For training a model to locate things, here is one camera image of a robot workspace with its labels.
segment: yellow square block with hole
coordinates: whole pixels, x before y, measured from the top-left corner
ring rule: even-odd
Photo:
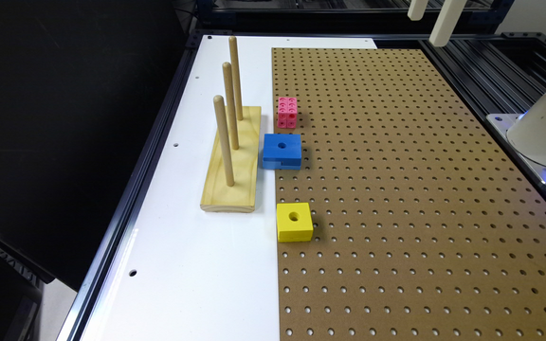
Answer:
[[[277,204],[277,241],[310,242],[313,221],[308,203]]]

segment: pegboard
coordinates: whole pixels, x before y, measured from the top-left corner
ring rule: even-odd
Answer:
[[[278,244],[281,340],[546,339],[546,203],[425,55],[272,54],[303,147],[277,202],[314,223]]]

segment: wooden base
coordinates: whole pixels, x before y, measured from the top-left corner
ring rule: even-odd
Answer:
[[[237,122],[239,150],[231,149],[235,185],[227,186],[225,167],[218,133],[214,138],[209,160],[208,177],[201,197],[201,209],[206,212],[254,211],[258,142],[261,130],[261,107],[244,107],[244,119]]]

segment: pink cube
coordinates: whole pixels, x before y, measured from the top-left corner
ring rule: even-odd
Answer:
[[[296,128],[297,114],[299,108],[296,98],[279,98],[277,107],[279,128]]]

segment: yellow block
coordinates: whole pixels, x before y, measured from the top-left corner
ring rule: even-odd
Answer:
[[[313,221],[308,203],[277,204],[277,241],[310,242]]]
[[[258,138],[261,131],[261,107],[244,107],[244,119],[237,122],[239,150],[231,149],[235,185],[227,186],[218,132],[209,159],[208,176],[201,196],[201,209],[206,212],[254,211]]]

